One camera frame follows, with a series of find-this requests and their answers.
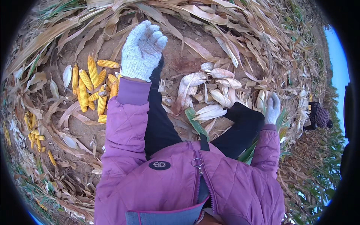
person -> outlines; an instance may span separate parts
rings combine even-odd
[[[158,92],[166,43],[157,25],[143,21],[123,47],[118,96],[108,102],[94,223],[280,224],[279,98],[268,99],[265,117],[235,104],[225,115],[234,125],[211,143],[203,134],[201,141],[182,142]],[[251,164],[237,161],[257,135]]]
[[[318,102],[309,102],[309,105],[311,105],[311,110],[308,115],[311,124],[304,127],[304,130],[315,130],[317,127],[324,128],[325,126],[328,128],[333,127],[333,122],[329,118],[329,111],[327,109],[324,109]]]

corn cob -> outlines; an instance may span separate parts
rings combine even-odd
[[[77,99],[79,100],[81,111],[86,112],[87,111],[87,106],[82,105],[81,102],[80,102],[80,88],[77,89]]]
[[[104,80],[106,77],[106,70],[103,69],[100,73],[99,73],[99,79],[98,79],[98,83],[96,85],[94,85],[94,88],[97,88]]]
[[[79,80],[79,95],[78,99],[80,105],[87,106],[89,104],[89,98],[87,97],[86,87],[82,79]]]
[[[106,123],[106,118],[107,118],[107,115],[99,115],[99,119],[98,119],[98,122],[99,123]]]
[[[95,104],[93,101],[89,101],[89,108],[93,111],[95,110]]]
[[[37,149],[38,149],[38,151],[40,153],[40,151],[41,151],[41,143],[40,143],[39,139],[36,139],[36,145],[37,145]]]
[[[35,116],[35,114],[33,114],[32,117],[31,117],[32,129],[35,129],[35,124],[36,124],[36,116]]]
[[[52,163],[54,166],[56,166],[56,162],[55,162],[55,160],[54,160],[53,154],[51,154],[51,152],[50,152],[49,150],[48,150],[48,155],[49,155],[49,158],[50,158],[51,163]]]
[[[28,128],[29,130],[31,130],[31,129],[32,129],[32,125],[31,125],[31,121],[30,121],[30,118],[29,118],[29,111],[27,111],[27,112],[25,113],[25,115],[24,115],[24,120],[25,120],[25,124],[26,124],[27,128]]]
[[[98,66],[111,68],[111,69],[120,67],[119,63],[117,63],[117,62],[113,62],[110,60],[103,60],[103,59],[98,60]]]
[[[39,134],[39,131],[38,131],[38,130],[33,130],[31,133],[32,133],[34,136],[35,136],[35,135],[40,136],[40,134]]]
[[[89,101],[89,102],[90,102],[90,101],[95,101],[95,100],[98,99],[98,98],[99,98],[99,91],[97,91],[97,92],[93,93],[92,95],[90,95],[88,101]]]
[[[109,99],[112,99],[114,96],[117,96],[118,91],[119,91],[119,88],[118,88],[117,84],[113,84],[113,86],[111,86]]]
[[[31,148],[34,148],[34,143],[35,143],[35,135],[31,134]]]
[[[77,64],[75,64],[74,68],[72,69],[72,93],[74,95],[77,94],[78,83],[79,83],[79,68],[77,67]]]
[[[3,130],[4,130],[5,139],[6,139],[7,143],[8,143],[8,145],[11,146],[11,139],[10,139],[10,135],[9,135],[9,130],[6,127],[5,121],[3,121]]]
[[[112,75],[112,74],[108,74],[108,79],[110,81],[110,83],[114,83],[114,82],[117,82],[118,79],[116,78],[116,76]]]
[[[97,85],[99,80],[98,69],[96,68],[93,57],[90,55],[87,57],[87,68],[89,69],[91,82],[93,85]]]
[[[106,84],[101,86],[100,91],[104,91],[105,87],[106,87]],[[104,113],[105,105],[106,105],[106,99],[107,99],[107,96],[104,96],[104,97],[100,96],[98,98],[98,115],[101,115],[101,114]]]
[[[85,70],[81,69],[79,70],[79,76],[82,79],[82,81],[84,82],[85,86],[92,91],[93,90],[93,84],[90,81],[89,76],[87,75],[87,73],[85,72]]]

sky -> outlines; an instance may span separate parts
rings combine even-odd
[[[335,86],[339,94],[338,109],[339,112],[337,116],[340,120],[340,127],[345,135],[345,127],[344,127],[344,97],[345,97],[345,86],[350,82],[349,73],[347,70],[347,61],[345,52],[341,46],[340,40],[336,35],[336,32],[333,28],[327,30],[324,28],[326,40],[329,45],[329,54],[330,54],[330,62],[333,66],[333,86]]]

leg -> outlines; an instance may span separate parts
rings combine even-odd
[[[211,141],[226,157],[236,159],[252,145],[254,138],[264,126],[264,115],[236,102],[225,114],[234,125],[223,135]]]
[[[311,122],[311,125],[306,126],[303,129],[304,130],[315,130],[316,129],[315,123]]]
[[[161,58],[159,66],[154,69],[150,80],[152,82],[149,92],[148,125],[145,132],[145,153],[147,159],[155,152],[181,142],[181,138],[175,131],[165,109],[161,106],[161,93],[158,92],[160,72],[164,65]]]

gloved hand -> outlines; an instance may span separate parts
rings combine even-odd
[[[122,48],[121,75],[150,82],[166,43],[167,37],[162,35],[158,25],[151,25],[148,20],[137,25]]]
[[[265,124],[276,124],[280,115],[280,99],[276,93],[271,93],[267,99],[267,109],[265,115]]]

